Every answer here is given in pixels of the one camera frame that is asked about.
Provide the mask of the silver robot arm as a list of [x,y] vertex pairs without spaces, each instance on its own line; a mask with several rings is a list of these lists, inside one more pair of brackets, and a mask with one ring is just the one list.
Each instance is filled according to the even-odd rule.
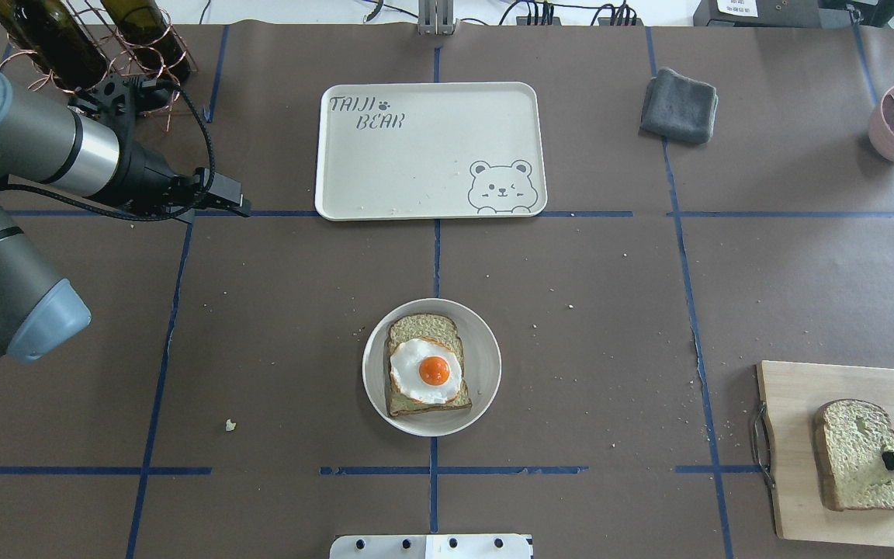
[[[194,172],[173,171],[160,153],[136,141],[139,111],[173,96],[194,106],[170,79],[112,74],[61,106],[0,73],[0,193],[34,193],[135,222],[188,223],[206,209],[251,215],[241,184],[217,172],[202,117],[196,123],[208,163]],[[36,361],[89,322],[70,280],[0,205],[0,358]]]

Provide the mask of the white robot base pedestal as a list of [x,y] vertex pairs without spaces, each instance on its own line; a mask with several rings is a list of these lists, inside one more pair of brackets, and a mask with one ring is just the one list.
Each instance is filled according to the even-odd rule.
[[533,558],[531,535],[517,533],[345,535],[330,558]]

